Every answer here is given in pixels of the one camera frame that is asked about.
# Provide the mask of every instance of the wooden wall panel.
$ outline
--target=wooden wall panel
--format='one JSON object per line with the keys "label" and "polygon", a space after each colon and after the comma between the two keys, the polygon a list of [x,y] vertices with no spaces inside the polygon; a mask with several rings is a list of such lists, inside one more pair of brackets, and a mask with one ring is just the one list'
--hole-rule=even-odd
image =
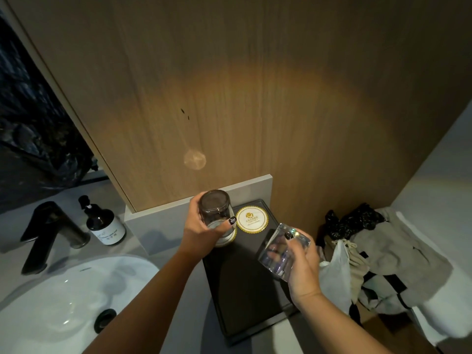
{"label": "wooden wall panel", "polygon": [[7,1],[135,210],[270,173],[313,231],[390,204],[472,94],[471,0]]}

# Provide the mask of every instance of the white sink basin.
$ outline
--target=white sink basin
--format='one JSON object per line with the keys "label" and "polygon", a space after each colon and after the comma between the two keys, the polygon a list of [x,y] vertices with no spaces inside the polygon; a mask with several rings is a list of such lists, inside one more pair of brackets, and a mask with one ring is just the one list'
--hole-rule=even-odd
{"label": "white sink basin", "polygon": [[52,273],[0,310],[0,353],[81,353],[97,336],[98,315],[120,313],[157,271],[142,258],[114,256]]}

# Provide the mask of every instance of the wooden floor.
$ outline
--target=wooden floor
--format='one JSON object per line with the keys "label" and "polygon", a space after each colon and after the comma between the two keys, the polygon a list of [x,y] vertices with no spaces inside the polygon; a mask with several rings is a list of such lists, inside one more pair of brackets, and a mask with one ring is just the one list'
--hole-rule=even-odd
{"label": "wooden floor", "polygon": [[374,316],[363,323],[364,329],[395,354],[438,354],[403,313]]}

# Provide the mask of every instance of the faucet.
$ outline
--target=faucet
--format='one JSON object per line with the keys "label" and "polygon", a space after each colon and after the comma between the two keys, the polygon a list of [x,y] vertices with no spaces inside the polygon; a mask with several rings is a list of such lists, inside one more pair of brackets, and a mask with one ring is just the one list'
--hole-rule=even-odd
{"label": "faucet", "polygon": [[58,233],[64,236],[74,249],[84,247],[90,241],[90,235],[79,229],[54,201],[44,202],[34,209],[28,227],[20,239],[21,242],[34,241],[21,270],[22,275],[44,271]]}

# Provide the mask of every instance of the forearm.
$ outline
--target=forearm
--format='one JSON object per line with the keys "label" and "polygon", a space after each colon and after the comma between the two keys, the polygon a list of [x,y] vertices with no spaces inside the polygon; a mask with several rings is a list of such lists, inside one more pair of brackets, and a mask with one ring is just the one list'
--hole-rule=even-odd
{"label": "forearm", "polygon": [[329,354],[390,353],[321,294],[304,299],[300,310]]}
{"label": "forearm", "polygon": [[177,252],[84,354],[158,353],[196,264],[190,256]]}

